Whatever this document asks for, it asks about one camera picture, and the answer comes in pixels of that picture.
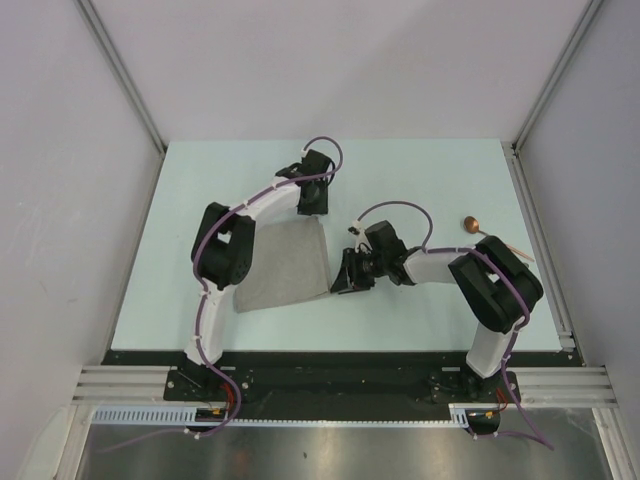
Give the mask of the grey cloth napkin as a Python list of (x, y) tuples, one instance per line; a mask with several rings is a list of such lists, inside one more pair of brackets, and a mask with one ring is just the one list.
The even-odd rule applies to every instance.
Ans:
[(234, 293), (238, 313), (284, 307), (329, 294), (324, 228), (315, 217), (269, 224), (254, 245), (250, 271)]

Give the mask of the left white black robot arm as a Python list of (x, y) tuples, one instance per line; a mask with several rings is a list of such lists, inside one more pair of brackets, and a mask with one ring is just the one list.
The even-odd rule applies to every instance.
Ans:
[(235, 207), (216, 202), (204, 211), (191, 252), (201, 291), (194, 332), (185, 349), (197, 365), (186, 387), (214, 397), (214, 370), (224, 351), (227, 315), (295, 305), (329, 293), (329, 264), (319, 221), (328, 212), (329, 185), (340, 161), (305, 147), (262, 191)]

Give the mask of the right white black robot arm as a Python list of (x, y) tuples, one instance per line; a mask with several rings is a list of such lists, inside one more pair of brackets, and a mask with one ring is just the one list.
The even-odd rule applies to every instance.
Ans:
[(538, 278), (496, 236), (472, 247), (427, 249), (408, 248), (386, 220), (366, 229), (352, 227), (350, 232), (357, 242), (343, 250), (330, 292), (368, 291), (384, 277), (396, 286), (457, 286), (478, 327), (458, 376), (448, 381), (437, 374), (429, 379), (430, 388), (473, 401), (493, 396), (518, 332), (543, 297)]

